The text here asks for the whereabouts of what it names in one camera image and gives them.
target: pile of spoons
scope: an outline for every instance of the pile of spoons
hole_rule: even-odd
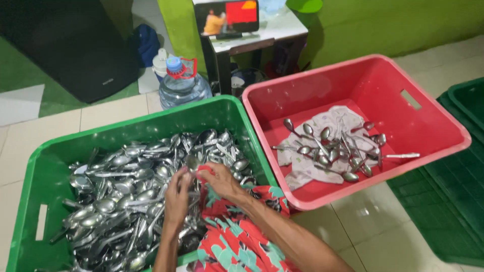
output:
[[[72,213],[50,243],[67,238],[74,255],[71,271],[136,272],[149,267],[162,233],[165,191],[176,171],[183,166],[196,170],[192,162],[211,161],[231,168],[242,184],[256,184],[235,141],[227,130],[208,129],[154,142],[132,141],[113,153],[95,148],[86,164],[69,166],[75,200],[62,203]],[[200,189],[198,180],[189,189],[179,255],[196,250],[206,232]]]
[[[296,141],[296,143],[299,145],[298,147],[272,146],[272,149],[296,151],[307,159],[313,160],[313,162],[318,163],[314,165],[315,168],[341,175],[343,180],[347,182],[357,182],[360,179],[360,177],[356,174],[358,171],[362,172],[366,177],[373,176],[371,167],[366,164],[366,161],[368,159],[377,161],[377,165],[380,171],[383,171],[382,160],[385,158],[420,157],[419,153],[383,155],[381,152],[381,148],[387,142],[386,136],[383,133],[372,136],[363,134],[365,137],[375,142],[378,146],[377,148],[365,151],[358,148],[356,140],[352,138],[348,133],[343,131],[340,132],[340,139],[329,140],[331,136],[331,131],[329,127],[325,127],[319,135],[320,139],[317,139],[314,136],[313,128],[307,123],[302,125],[305,135],[300,135],[294,130],[294,125],[290,119],[284,119],[284,126],[289,131],[294,133],[298,138],[304,137],[315,141],[318,147],[313,148],[310,146],[305,146],[301,142]],[[375,127],[375,124],[373,122],[367,121],[361,127],[355,127],[351,129],[350,132],[355,133],[361,129],[369,131],[373,129],[373,127]],[[362,158],[360,154],[361,151],[365,153],[365,158]],[[350,170],[344,172],[337,172],[331,170],[330,168],[337,160],[347,162],[350,166]]]

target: crate handle hole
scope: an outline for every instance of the crate handle hole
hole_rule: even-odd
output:
[[[35,233],[35,240],[42,241],[44,239],[45,219],[47,218],[47,205],[40,204],[39,221],[37,221],[37,232]]]
[[[422,108],[422,106],[413,98],[406,89],[403,89],[400,94],[403,96],[403,98],[415,109],[419,110]]]

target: floral cloth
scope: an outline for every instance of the floral cloth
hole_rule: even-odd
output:
[[[221,199],[208,185],[202,217],[208,231],[198,247],[198,258],[205,272],[292,272],[299,271],[277,245],[241,209]],[[289,217],[287,200],[281,188],[243,186],[259,201]]]

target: black speaker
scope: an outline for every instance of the black speaker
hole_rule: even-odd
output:
[[[99,0],[0,0],[0,34],[82,102],[137,80],[136,56]]]

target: blue bottle cap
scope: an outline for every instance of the blue bottle cap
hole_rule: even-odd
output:
[[[183,68],[182,61],[179,57],[170,57],[166,60],[166,68],[170,72],[176,73]]]

